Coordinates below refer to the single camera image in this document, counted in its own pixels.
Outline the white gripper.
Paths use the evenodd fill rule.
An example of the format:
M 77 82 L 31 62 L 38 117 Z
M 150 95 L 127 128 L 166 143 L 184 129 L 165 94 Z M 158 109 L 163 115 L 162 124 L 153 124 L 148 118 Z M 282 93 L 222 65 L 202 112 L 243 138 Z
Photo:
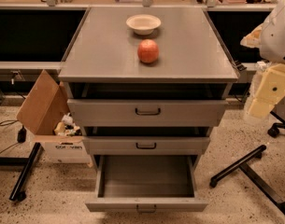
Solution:
M 260 24 L 249 34 L 244 36 L 240 45 L 246 48 L 259 48 L 261 46 Z M 285 64 L 279 63 L 267 68 L 262 74 L 262 81 L 255 93 L 255 98 L 247 100 L 247 115 L 256 119 L 264 119 L 273 110 L 274 105 L 285 96 Z

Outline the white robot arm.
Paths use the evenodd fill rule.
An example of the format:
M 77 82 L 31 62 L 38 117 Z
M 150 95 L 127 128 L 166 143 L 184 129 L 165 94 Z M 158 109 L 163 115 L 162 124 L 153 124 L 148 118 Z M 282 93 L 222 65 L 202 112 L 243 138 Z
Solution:
M 244 47 L 258 48 L 267 64 L 259 64 L 244 106 L 244 119 L 265 119 L 285 97 L 285 0 L 240 42 Z

